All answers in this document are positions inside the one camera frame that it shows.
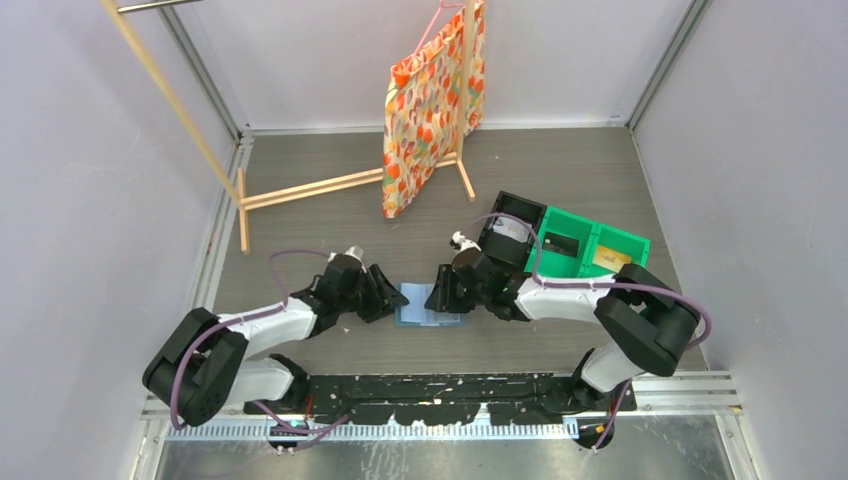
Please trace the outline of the white card with stripe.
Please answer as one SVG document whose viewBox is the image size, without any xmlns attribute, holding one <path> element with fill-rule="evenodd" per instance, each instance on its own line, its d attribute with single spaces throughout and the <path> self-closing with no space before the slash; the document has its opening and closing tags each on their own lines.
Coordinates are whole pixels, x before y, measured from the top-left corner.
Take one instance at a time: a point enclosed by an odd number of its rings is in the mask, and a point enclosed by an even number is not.
<svg viewBox="0 0 848 480">
<path fill-rule="evenodd" d="M 493 233 L 508 237 L 514 241 L 525 243 L 530 237 L 528 228 L 519 220 L 507 217 L 497 217 L 491 227 Z"/>
</svg>

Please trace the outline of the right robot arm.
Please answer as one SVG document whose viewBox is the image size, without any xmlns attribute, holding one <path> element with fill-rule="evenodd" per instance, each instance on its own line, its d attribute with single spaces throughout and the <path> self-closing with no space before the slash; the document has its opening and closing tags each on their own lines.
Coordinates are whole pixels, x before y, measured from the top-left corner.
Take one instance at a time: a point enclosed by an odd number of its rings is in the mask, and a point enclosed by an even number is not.
<svg viewBox="0 0 848 480">
<path fill-rule="evenodd" d="M 601 326 L 610 341 L 589 350 L 566 380 L 564 392 L 584 410 L 642 373 L 673 375 L 707 315 L 644 267 L 626 264 L 592 278 L 550 278 L 498 264 L 478 248 L 440 266 L 424 303 L 439 313 L 482 307 L 505 321 L 575 320 Z"/>
</svg>

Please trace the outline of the dark credit card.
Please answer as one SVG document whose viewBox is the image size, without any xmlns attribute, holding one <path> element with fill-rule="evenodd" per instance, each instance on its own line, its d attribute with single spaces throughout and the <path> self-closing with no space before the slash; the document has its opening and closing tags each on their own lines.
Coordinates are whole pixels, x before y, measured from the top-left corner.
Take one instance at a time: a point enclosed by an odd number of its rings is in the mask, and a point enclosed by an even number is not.
<svg viewBox="0 0 848 480">
<path fill-rule="evenodd" d="M 569 236 L 548 232 L 544 237 L 543 249 L 559 255 L 577 258 L 580 251 L 580 241 Z"/>
</svg>

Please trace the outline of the blue leather card holder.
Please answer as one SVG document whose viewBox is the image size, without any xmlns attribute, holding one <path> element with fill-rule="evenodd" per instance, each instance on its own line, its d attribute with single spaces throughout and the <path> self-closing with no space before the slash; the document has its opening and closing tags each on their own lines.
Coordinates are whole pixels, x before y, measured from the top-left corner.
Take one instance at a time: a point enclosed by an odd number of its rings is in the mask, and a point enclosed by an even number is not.
<svg viewBox="0 0 848 480">
<path fill-rule="evenodd" d="M 407 298 L 407 305 L 395 310 L 395 324 L 402 327 L 451 327 L 465 323 L 462 314 L 440 313 L 425 307 L 432 293 L 433 284 L 402 283 L 400 293 Z"/>
</svg>

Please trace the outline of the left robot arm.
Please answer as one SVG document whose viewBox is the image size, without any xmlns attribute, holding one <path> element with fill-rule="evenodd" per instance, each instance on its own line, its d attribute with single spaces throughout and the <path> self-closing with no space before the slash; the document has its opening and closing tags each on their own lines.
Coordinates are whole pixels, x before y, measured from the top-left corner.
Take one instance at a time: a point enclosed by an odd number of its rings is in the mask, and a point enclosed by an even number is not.
<svg viewBox="0 0 848 480">
<path fill-rule="evenodd" d="M 200 426 L 237 404 L 293 414 L 310 395 L 309 374 L 280 354 L 260 358 L 259 353 L 316 337 L 343 314 L 371 323 L 408 303 L 378 265 L 363 265 L 355 249 L 332 253 L 308 287 L 278 303 L 223 315 L 203 307 L 190 310 L 141 382 L 168 405 L 178 430 Z"/>
</svg>

